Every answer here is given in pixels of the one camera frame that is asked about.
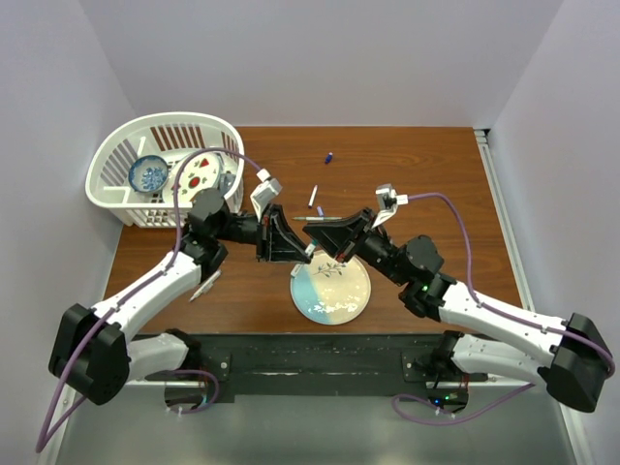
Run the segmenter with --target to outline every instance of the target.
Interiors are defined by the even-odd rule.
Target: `white wall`
[[[620,356],[620,3],[566,0],[491,130],[537,310],[584,313]],[[620,375],[583,416],[618,463]]]
[[[120,231],[89,204],[97,145],[134,117],[77,0],[0,15],[0,463],[34,463],[60,316],[102,296]]]
[[[80,0],[139,114],[489,127],[561,0]]]

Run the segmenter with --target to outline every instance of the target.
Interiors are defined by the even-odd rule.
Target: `gray floor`
[[[472,387],[465,413],[510,388]],[[542,389],[463,425],[429,427],[377,397],[242,396],[178,418],[165,412],[162,387],[129,386],[105,406],[79,409],[57,463],[566,465],[574,456],[559,407]]]

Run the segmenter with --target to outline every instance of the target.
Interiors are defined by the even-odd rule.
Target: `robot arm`
[[[607,363],[591,346],[594,343],[607,353],[608,348],[592,321],[578,314],[563,321],[474,293],[440,271],[444,259],[430,237],[420,235],[395,246],[381,225],[399,204],[407,203],[407,196],[397,196],[386,185],[377,190],[377,197],[379,214],[364,208],[342,220],[309,223],[303,230],[336,261],[357,255],[395,285],[404,286],[398,298],[417,317],[464,326],[492,338],[448,332],[429,360],[418,361],[418,368],[439,377],[493,373],[546,384],[559,402],[582,412],[595,410]],[[590,345],[575,341],[579,338]]]
[[[93,403],[109,402],[127,381],[179,367],[200,368],[200,347],[181,331],[132,340],[170,302],[198,285],[192,299],[213,286],[228,255],[220,239],[256,245],[259,261],[310,263],[312,256],[287,224],[282,206],[270,203],[279,184],[268,173],[262,181],[251,197],[254,215],[231,214],[216,189],[202,191],[188,214],[178,250],[91,309],[79,304],[69,308],[58,328],[49,371],[61,377],[84,334],[110,309],[116,310],[88,342],[67,378],[69,386]]]
[[[68,384],[93,403],[113,398],[127,381],[148,374],[200,367],[200,346],[178,330],[155,338],[132,341],[146,322],[171,301],[199,286],[192,298],[207,292],[219,277],[219,266],[228,252],[220,240],[256,245],[259,261],[309,263],[311,253],[289,228],[282,207],[270,201],[279,192],[275,179],[264,176],[252,195],[255,214],[234,215],[213,189],[200,193],[183,230],[180,247],[121,293],[92,309],[71,307],[61,321],[49,361],[57,377],[68,364],[84,334],[102,317],[116,309],[88,343],[73,365]],[[527,321],[539,329],[491,312],[472,299],[464,283],[441,272],[444,260],[432,240],[424,235],[395,246],[382,224],[396,212],[406,196],[391,186],[377,191],[381,212],[369,208],[337,221],[310,223],[304,231],[339,262],[358,255],[397,286],[405,307],[421,318],[465,326],[492,340],[448,331],[442,343],[417,369],[442,378],[464,373],[492,373],[546,384],[558,401],[583,412],[592,412],[607,375],[607,365],[591,348],[558,332],[573,332],[606,351],[594,324],[573,314],[566,322],[536,315],[507,303],[477,294],[485,302]],[[170,262],[174,254],[175,261]],[[144,284],[139,291],[133,292]]]

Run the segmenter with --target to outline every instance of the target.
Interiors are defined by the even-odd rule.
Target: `small white object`
[[[190,302],[196,300],[201,295],[208,293],[213,287],[213,284],[215,284],[215,281],[217,281],[217,278],[219,278],[220,276],[222,276],[222,271],[218,269],[211,276],[209,276],[207,280],[204,281],[201,286],[192,294],[192,296],[190,297]]]
[[[269,171],[263,168],[262,170],[256,173],[256,176],[258,179],[261,180],[261,182],[265,182],[271,177],[271,174],[269,174]]]
[[[97,149],[86,175],[86,195],[127,226],[173,228],[176,222],[171,198],[164,199],[159,192],[134,191],[128,181],[129,168],[142,155],[158,155],[172,171],[185,157],[207,147],[244,153],[239,132],[216,116],[175,111],[134,119],[112,132]],[[243,201],[245,162],[223,152],[221,158],[228,188],[224,199],[230,211],[238,213]],[[183,200],[179,207],[184,221],[192,204]]]
[[[314,242],[311,242],[310,245],[308,245],[308,247],[306,247],[305,253],[308,257],[312,256],[312,254],[314,254],[315,249],[317,248],[317,244],[315,244]],[[293,269],[291,270],[291,277],[295,278],[297,276],[297,274],[299,273],[299,271],[301,270],[301,267],[304,266],[304,263],[298,263],[296,264]]]
[[[314,198],[317,197],[317,191],[319,190],[319,185],[316,184],[314,186],[314,189],[312,189],[312,194],[310,195],[310,201],[308,202],[308,208],[310,208],[312,206],[312,204],[314,203]]]
[[[324,251],[314,254],[291,279],[291,296],[303,316],[322,325],[342,325],[359,316],[370,299],[370,278],[353,257],[339,263]]]

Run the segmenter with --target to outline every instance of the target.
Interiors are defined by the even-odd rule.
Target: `wooden tabletop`
[[[315,214],[307,203],[315,184],[315,206],[325,215],[348,216],[364,206],[377,210],[375,188],[392,183],[400,194],[437,191],[449,196],[472,239],[476,288],[519,304],[508,253],[484,174],[473,131],[469,128],[241,128],[245,153],[269,169],[283,186],[276,199],[289,224],[305,242],[303,222],[294,216]],[[324,163],[333,152],[329,165]],[[244,173],[244,208],[258,179]],[[465,279],[465,247],[450,211],[440,201],[401,206],[386,224],[400,245],[419,234],[430,235],[446,263],[443,271]],[[160,261],[174,243],[173,230],[125,228],[108,283],[113,295]],[[340,326],[315,324],[295,308],[289,291],[292,265],[257,263],[255,247],[227,243],[222,277],[192,303],[178,298],[151,320],[143,332],[178,327],[186,332],[441,332],[450,327],[418,319],[398,300],[399,289],[367,266],[372,293],[366,309]]]

